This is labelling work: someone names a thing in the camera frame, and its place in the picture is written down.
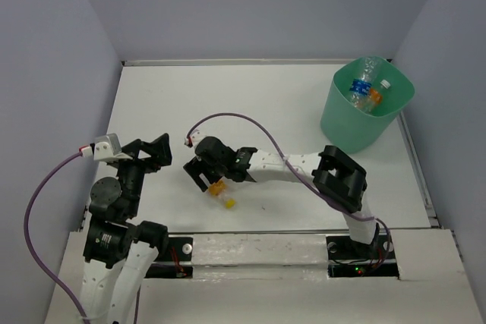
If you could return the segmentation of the yellow cap orange label bottle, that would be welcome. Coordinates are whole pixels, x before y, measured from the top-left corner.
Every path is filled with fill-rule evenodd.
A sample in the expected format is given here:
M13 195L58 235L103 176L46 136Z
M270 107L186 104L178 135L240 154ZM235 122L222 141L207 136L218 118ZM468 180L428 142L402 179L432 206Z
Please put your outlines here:
M236 204L236 200L229 195L227 185L222 180L211 184L208 187L208 194L220 201L226 209L231 209Z

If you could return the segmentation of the blue label clear bottle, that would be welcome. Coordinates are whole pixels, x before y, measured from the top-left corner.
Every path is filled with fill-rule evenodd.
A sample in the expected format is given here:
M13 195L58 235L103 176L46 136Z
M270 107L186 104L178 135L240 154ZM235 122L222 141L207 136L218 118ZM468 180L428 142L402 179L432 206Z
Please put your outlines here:
M377 56L360 58L355 76L346 94L347 100L357 109L364 108L382 64L383 60Z

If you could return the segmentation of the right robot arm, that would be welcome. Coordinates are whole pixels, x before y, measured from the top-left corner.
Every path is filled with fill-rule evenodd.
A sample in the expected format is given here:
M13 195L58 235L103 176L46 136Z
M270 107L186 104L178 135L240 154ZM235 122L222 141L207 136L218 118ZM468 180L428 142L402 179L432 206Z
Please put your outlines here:
M320 153L284 155L249 146L233 150L216 137L198 134L189 138L188 145L194 157L184 170L203 192L223 178L236 183L302 183L343 214L349 247L356 256L377 255L380 229L365 196L367 172L338 147L328 145Z

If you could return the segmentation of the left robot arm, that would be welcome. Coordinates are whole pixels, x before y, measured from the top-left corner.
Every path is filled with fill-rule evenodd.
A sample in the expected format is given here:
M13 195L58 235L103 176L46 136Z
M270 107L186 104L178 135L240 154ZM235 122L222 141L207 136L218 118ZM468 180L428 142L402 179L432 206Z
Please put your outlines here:
M80 152L116 170L115 176L100 178L90 190L81 317L90 323L124 323L151 264L168 250L165 225L133 225L130 220L137 216L145 175L172 163L169 135L122 146L116 134L106 134Z

